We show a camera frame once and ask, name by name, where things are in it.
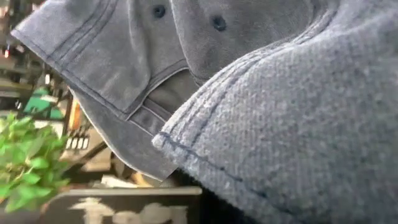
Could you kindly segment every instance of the sign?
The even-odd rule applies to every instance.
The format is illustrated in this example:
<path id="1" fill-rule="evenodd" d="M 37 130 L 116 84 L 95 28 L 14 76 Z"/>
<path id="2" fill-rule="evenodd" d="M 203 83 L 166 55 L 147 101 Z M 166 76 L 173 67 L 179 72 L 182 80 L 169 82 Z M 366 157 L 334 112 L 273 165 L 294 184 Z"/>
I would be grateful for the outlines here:
<path id="1" fill-rule="evenodd" d="M 40 223 L 196 224 L 199 188 L 72 190 L 49 204 Z"/>

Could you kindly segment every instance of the green object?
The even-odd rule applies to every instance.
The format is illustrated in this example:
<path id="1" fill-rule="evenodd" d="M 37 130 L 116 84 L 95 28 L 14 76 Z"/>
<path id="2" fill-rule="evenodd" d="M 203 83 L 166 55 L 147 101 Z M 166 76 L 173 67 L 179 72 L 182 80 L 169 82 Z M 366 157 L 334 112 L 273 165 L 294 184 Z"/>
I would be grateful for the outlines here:
<path id="1" fill-rule="evenodd" d="M 51 126 L 35 128 L 30 118 L 10 114 L 0 119 L 0 197 L 8 198 L 6 212 L 36 209 L 68 184 L 68 167 L 60 162 L 66 138 Z"/>
<path id="2" fill-rule="evenodd" d="M 24 108 L 24 112 L 27 114 L 40 114 L 41 111 L 45 111 L 48 107 L 51 107 L 51 103 L 41 99 L 42 96 L 48 95 L 49 91 L 42 87 L 36 89 L 32 96 L 29 98 L 29 101 L 26 104 L 26 107 Z M 63 119 L 64 115 L 58 108 L 51 108 L 49 110 L 49 115 L 47 112 L 42 112 L 42 116 L 44 118 L 50 118 L 50 119 Z"/>

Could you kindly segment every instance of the green plant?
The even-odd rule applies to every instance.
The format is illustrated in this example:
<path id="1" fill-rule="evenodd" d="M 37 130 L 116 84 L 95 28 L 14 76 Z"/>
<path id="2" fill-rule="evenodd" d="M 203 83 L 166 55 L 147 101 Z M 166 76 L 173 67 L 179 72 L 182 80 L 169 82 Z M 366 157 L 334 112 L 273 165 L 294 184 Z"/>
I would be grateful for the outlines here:
<path id="1" fill-rule="evenodd" d="M 8 198 L 6 212 L 36 209 L 68 184 L 67 168 L 59 158 L 65 146 L 51 126 L 35 128 L 26 117 L 0 119 L 0 198 Z"/>

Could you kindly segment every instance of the denim cap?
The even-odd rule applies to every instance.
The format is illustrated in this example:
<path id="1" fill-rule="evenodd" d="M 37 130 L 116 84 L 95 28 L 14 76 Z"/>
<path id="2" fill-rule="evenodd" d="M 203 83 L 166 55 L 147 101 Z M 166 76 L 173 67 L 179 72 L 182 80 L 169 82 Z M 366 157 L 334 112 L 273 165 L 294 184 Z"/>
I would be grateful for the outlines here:
<path id="1" fill-rule="evenodd" d="M 151 139 L 197 86 L 169 1 L 49 0 L 12 35 L 62 75 L 123 162 L 159 180 L 176 169 Z"/>
<path id="2" fill-rule="evenodd" d="M 196 84 L 296 36 L 313 8 L 307 0 L 48 0 L 12 35 L 62 74 L 123 162 L 162 180 L 176 165 L 150 140 Z"/>
<path id="3" fill-rule="evenodd" d="M 154 145 L 258 223 L 398 223 L 398 2 L 311 2 L 308 26 L 219 71 Z"/>

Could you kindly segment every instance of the eyelet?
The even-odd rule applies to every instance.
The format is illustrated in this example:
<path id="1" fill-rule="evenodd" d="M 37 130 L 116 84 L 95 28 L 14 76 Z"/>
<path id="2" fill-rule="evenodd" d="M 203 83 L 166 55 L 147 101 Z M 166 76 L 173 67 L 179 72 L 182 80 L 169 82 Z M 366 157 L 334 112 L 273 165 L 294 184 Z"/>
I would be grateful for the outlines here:
<path id="1" fill-rule="evenodd" d="M 163 5 L 155 6 L 152 10 L 156 18 L 162 18 L 166 14 L 166 8 Z"/>
<path id="2" fill-rule="evenodd" d="M 226 29 L 226 22 L 221 16 L 214 16 L 211 19 L 213 27 L 218 31 L 224 31 Z"/>

